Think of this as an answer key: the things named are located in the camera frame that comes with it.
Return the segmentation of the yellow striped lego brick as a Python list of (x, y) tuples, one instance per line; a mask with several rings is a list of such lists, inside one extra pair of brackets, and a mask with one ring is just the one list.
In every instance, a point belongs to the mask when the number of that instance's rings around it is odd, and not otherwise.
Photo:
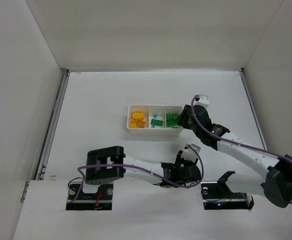
[(138, 128), (138, 124), (139, 124), (139, 121), (133, 119), (133, 120), (130, 122), (129, 127), (132, 128), (132, 129), (134, 129), (134, 128)]

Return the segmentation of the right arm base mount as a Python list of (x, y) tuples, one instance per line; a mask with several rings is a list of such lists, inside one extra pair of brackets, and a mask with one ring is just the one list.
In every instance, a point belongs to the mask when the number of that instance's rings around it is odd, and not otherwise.
[(234, 192), (226, 185), (234, 171), (227, 171), (217, 181), (201, 183), (201, 197), (204, 210), (251, 210), (254, 199), (251, 194)]

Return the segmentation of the green lego plate piece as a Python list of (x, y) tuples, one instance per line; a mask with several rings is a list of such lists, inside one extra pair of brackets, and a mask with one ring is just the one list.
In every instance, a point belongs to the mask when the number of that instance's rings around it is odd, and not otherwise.
[(178, 122), (173, 119), (166, 121), (167, 128), (173, 128), (173, 127), (176, 127), (177, 125), (178, 125)]

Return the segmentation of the small green lego brick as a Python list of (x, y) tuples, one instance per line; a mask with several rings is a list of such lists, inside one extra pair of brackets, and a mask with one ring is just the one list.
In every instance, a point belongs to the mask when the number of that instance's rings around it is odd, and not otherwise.
[(172, 120), (172, 115), (171, 114), (166, 114), (166, 121)]

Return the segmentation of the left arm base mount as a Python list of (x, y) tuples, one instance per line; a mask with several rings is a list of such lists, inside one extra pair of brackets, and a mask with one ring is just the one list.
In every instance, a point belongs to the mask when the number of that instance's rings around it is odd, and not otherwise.
[(82, 178), (77, 177), (68, 183), (67, 211), (111, 211), (113, 199), (113, 183), (103, 184), (92, 193), (79, 192)]

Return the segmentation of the yellow oval butterfly lego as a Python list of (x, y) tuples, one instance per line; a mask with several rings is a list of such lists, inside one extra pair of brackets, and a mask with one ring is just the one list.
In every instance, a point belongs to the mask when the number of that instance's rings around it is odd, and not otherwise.
[(132, 118), (135, 121), (143, 121), (145, 118), (145, 114), (143, 112), (133, 112)]

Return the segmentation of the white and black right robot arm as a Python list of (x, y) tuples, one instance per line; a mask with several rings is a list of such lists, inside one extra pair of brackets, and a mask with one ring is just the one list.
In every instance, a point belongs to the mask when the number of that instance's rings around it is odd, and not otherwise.
[(178, 125), (191, 130), (204, 145), (233, 157), (259, 175), (247, 178), (227, 171), (216, 182), (218, 191), (225, 198), (246, 192), (263, 196), (280, 208), (292, 203), (291, 156), (279, 156), (245, 144), (228, 128), (212, 123), (201, 105), (185, 105), (178, 116)]

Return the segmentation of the yellow face lego cube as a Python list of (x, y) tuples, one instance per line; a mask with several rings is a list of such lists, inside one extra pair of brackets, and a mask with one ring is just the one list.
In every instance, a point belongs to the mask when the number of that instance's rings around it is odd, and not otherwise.
[(139, 123), (138, 123), (139, 128), (145, 128), (146, 126), (147, 126), (146, 121), (143, 121), (143, 120), (139, 121)]

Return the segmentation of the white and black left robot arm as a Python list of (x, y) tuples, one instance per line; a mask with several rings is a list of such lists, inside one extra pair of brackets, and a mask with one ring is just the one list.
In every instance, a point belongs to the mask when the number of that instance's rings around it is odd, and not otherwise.
[(87, 154), (84, 182), (104, 185), (122, 178), (146, 181), (162, 188), (190, 188), (202, 180), (199, 153), (201, 148), (187, 144), (178, 151), (174, 163), (151, 163), (124, 153), (122, 146), (92, 150)]

